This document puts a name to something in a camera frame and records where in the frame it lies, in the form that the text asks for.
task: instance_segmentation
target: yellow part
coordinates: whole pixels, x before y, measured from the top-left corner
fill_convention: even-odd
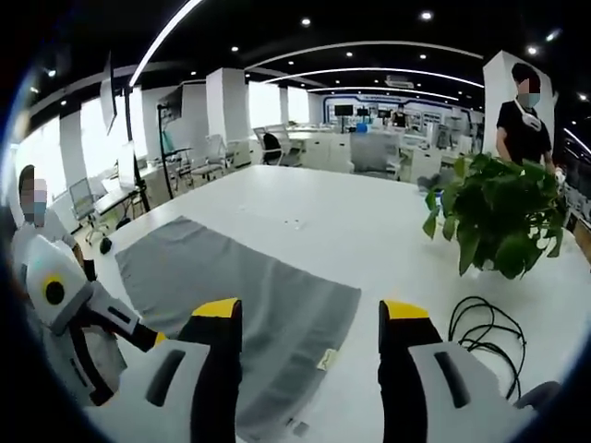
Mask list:
[[[166,336],[161,332],[158,332],[158,334],[156,334],[156,341],[154,342],[154,346],[156,346],[158,343],[164,340],[166,340]]]
[[[49,286],[50,283],[54,282],[58,282],[62,286],[64,286],[64,282],[62,281],[62,278],[59,274],[48,274],[47,277],[45,277],[45,280],[43,280],[42,284],[42,294],[45,298],[47,298],[47,286]]]
[[[388,307],[390,320],[401,318],[428,318],[428,312],[422,307],[409,305],[408,303],[394,302],[393,300],[383,301]]]
[[[237,298],[226,298],[217,302],[209,302],[195,309],[192,316],[230,318],[237,301]]]

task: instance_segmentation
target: black cable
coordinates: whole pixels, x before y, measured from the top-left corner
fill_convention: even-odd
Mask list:
[[[475,301],[477,303],[473,303],[471,305],[463,307],[463,304],[468,301]],[[464,314],[466,312],[468,312],[470,309],[475,309],[475,308],[480,308],[480,307],[485,307],[488,309],[488,311],[490,313],[490,321],[488,323],[477,325],[477,326],[474,326],[473,328],[469,329],[468,331],[466,331],[464,333],[464,335],[457,342],[460,346],[465,347],[468,352],[472,352],[474,350],[483,350],[483,351],[487,351],[489,353],[496,354],[499,357],[501,357],[507,363],[507,365],[510,367],[510,369],[513,373],[513,382],[511,384],[511,386],[509,387],[509,390],[507,391],[507,395],[505,396],[505,398],[507,400],[509,400],[511,398],[511,396],[513,395],[513,393],[515,392],[515,390],[517,389],[517,400],[519,400],[519,398],[521,398],[521,393],[522,393],[521,392],[521,382],[519,380],[519,376],[521,375],[522,369],[524,368],[526,341],[525,341],[524,331],[522,330],[519,323],[517,323],[511,316],[509,316],[507,313],[505,313],[502,309],[499,309],[496,306],[491,305],[487,300],[485,300],[482,297],[478,297],[478,296],[466,297],[464,300],[462,300],[460,303],[458,303],[452,311],[452,317],[450,319],[450,326],[448,328],[448,341],[455,341],[455,339],[454,339],[455,332],[456,332],[458,323],[460,322],[460,319],[464,316]],[[497,320],[497,316],[495,314],[500,314],[502,317],[504,317],[509,322],[511,322],[515,326],[515,328],[497,325],[495,323]],[[481,330],[481,329],[484,329],[484,332],[479,334],[477,336],[477,338],[472,339],[469,337],[471,334],[473,334],[474,332]],[[492,343],[490,341],[482,341],[488,335],[488,333],[494,329],[504,330],[505,332],[510,332],[511,334],[514,334],[518,340],[521,341],[522,355],[521,355],[521,361],[520,361],[518,367],[515,366],[511,357],[509,357],[509,355],[506,352],[504,352],[500,346],[498,346],[497,344]]]

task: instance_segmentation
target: white tag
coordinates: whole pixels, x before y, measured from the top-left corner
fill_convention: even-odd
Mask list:
[[[329,366],[332,365],[334,359],[336,357],[337,351],[335,349],[327,349],[322,359],[319,361],[318,366],[316,366],[321,371],[328,371]]]

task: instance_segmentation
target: stand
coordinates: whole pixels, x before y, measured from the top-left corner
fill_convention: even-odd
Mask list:
[[[170,187],[170,177],[168,176],[168,168],[166,167],[166,155],[164,154],[164,142],[163,142],[163,115],[162,111],[166,109],[166,106],[159,104],[156,109],[158,109],[158,135],[160,140],[160,158],[163,161],[163,169],[164,169],[164,179],[166,180],[166,189],[168,189],[168,195],[172,200],[175,198],[173,195],[173,189]]]
[[[131,132],[131,111],[129,107],[129,87],[125,86],[123,89],[123,94],[125,98],[126,104],[126,126],[127,126],[127,141],[133,140],[133,134]],[[141,204],[144,207],[144,211],[147,213],[150,211],[150,203],[148,203],[148,198],[146,197],[146,182],[141,178],[139,175],[139,167],[138,167],[138,159],[136,158],[136,153],[133,153],[133,172],[136,178],[136,185],[139,187],[139,196],[141,197]]]

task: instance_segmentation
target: black ceiling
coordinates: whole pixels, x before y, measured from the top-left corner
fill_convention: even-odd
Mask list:
[[[54,47],[40,66],[57,66],[55,78],[41,76],[40,100],[52,91],[79,78],[103,70],[106,55],[113,54],[115,66],[139,62],[152,40],[185,0],[92,0],[71,12],[60,24]],[[499,50],[530,61],[547,72],[559,92],[558,109],[564,122],[580,122],[585,131],[591,114],[588,102],[578,92],[591,95],[590,66],[585,59],[585,17],[568,2],[483,0],[443,2],[392,2],[371,0],[349,3],[336,0],[280,2],[276,0],[204,0],[173,31],[151,59],[183,60],[187,69],[173,73],[179,79],[204,78],[221,66],[247,67],[271,57],[320,45],[359,41],[410,41],[449,46],[480,54],[478,59],[440,49],[401,45],[362,45],[329,49],[270,62],[261,67],[287,74],[342,67],[398,67],[439,72],[483,83],[482,66]],[[434,19],[418,19],[430,10]],[[307,28],[301,18],[310,18]],[[546,42],[555,29],[558,39]],[[539,49],[536,56],[525,53],[528,44]],[[238,46],[239,51],[230,51]],[[347,57],[346,52],[354,53]],[[197,71],[191,77],[190,71]],[[385,86],[386,73],[324,74],[309,79],[327,86]],[[140,82],[154,75],[144,74]],[[270,78],[252,74],[251,79]],[[483,90],[458,82],[425,76],[408,76],[421,83],[421,90],[458,97],[475,109],[483,104]],[[286,80],[281,85],[299,84]]]

